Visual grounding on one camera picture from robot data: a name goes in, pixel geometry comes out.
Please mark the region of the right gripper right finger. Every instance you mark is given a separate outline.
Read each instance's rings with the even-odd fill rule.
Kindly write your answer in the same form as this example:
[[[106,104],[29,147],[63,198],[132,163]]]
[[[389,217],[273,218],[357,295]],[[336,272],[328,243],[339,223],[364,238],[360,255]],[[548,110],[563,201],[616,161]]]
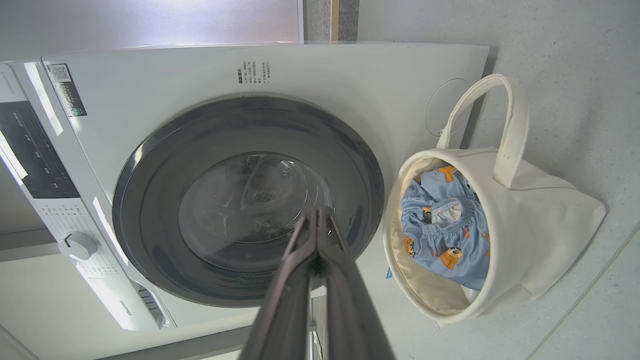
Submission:
[[[338,221],[318,210],[318,255],[327,287],[327,350],[330,360],[393,360],[390,342]]]

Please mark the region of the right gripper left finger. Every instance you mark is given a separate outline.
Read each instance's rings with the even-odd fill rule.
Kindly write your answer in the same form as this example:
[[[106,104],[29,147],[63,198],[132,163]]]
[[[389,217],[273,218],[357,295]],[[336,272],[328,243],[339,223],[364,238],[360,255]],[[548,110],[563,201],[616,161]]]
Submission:
[[[251,326],[240,360],[304,360],[307,355],[311,263],[318,250],[318,208],[295,226]]]

